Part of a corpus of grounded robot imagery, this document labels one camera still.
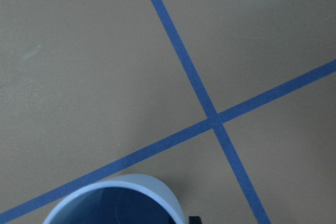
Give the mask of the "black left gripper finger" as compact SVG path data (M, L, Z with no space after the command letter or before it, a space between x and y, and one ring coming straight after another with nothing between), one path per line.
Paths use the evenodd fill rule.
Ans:
M202 224L202 220L200 216L189 216L188 223L189 224Z

